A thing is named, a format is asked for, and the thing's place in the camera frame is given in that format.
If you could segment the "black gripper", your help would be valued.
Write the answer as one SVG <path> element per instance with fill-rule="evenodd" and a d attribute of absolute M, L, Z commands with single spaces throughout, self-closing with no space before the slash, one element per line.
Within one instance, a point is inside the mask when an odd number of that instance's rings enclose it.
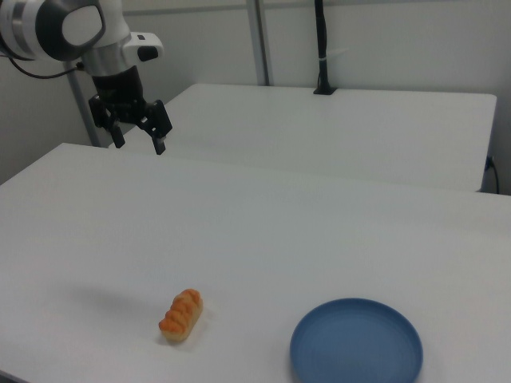
<path fill-rule="evenodd" d="M 110 133 L 115 148 L 125 144 L 120 124 L 134 124 L 152 138 L 155 153 L 162 155 L 172 123 L 162 101 L 145 100 L 137 67 L 112 76 L 94 77 L 93 83 L 97 94 L 89 99 L 89 108 L 94 124 Z"/>

